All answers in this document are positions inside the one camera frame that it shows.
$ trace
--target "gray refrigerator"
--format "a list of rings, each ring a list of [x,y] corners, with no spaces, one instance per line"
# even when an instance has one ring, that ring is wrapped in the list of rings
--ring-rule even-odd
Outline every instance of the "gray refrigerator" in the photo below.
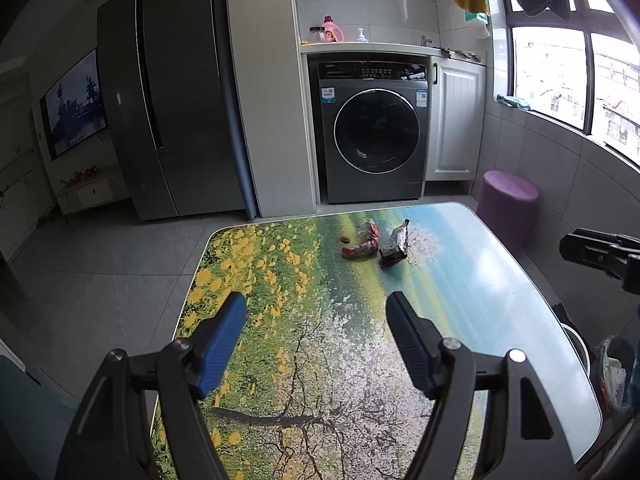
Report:
[[[256,216],[226,7],[217,10],[212,0],[109,0],[98,9],[102,98],[141,219],[243,208]]]

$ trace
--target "table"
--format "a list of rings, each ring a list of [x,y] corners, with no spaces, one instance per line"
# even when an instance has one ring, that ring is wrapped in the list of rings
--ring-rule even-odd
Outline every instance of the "table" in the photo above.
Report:
[[[348,261],[367,219],[383,237],[408,218],[410,256],[393,267]],[[414,389],[385,322],[402,290],[443,336],[473,351],[524,350],[558,413],[574,460],[602,417],[578,356],[536,287],[466,206],[415,205],[223,229],[186,298],[176,336],[189,336],[226,295],[248,319],[222,384],[202,403],[230,478],[402,478],[433,403]],[[486,394],[476,393],[456,477],[471,478]],[[156,462],[175,478],[160,408]]]

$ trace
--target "washing machine door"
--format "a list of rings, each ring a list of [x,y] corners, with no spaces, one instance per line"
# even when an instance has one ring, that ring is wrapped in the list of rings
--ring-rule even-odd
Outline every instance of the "washing machine door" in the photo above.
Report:
[[[340,154],[366,173],[388,173],[415,151],[420,127],[409,101],[385,89],[364,90],[345,102],[335,118]]]

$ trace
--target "refrigerator handle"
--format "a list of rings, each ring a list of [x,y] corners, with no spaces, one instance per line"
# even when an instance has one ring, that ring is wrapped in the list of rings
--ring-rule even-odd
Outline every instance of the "refrigerator handle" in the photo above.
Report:
[[[149,76],[146,70],[145,56],[145,29],[143,25],[143,9],[142,0],[136,0],[136,48],[138,51],[138,70],[140,72],[140,86],[142,87],[142,100],[145,103],[146,120],[149,123],[151,137],[154,140],[156,150],[162,148],[162,137],[158,130],[158,122],[154,113],[153,103],[151,101],[151,92],[149,89]]]

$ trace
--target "blue gripper pad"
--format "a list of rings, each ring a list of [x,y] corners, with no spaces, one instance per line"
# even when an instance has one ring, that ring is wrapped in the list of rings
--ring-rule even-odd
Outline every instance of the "blue gripper pad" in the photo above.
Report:
[[[414,386],[427,397],[437,391],[433,365],[439,364],[440,352],[437,329],[428,320],[419,318],[402,292],[393,292],[386,298],[386,322],[391,329],[404,366]]]
[[[222,374],[236,348],[236,343],[246,321],[246,300],[239,292],[230,293],[222,307],[211,320],[217,322],[200,362],[196,388],[201,398],[220,384]]]

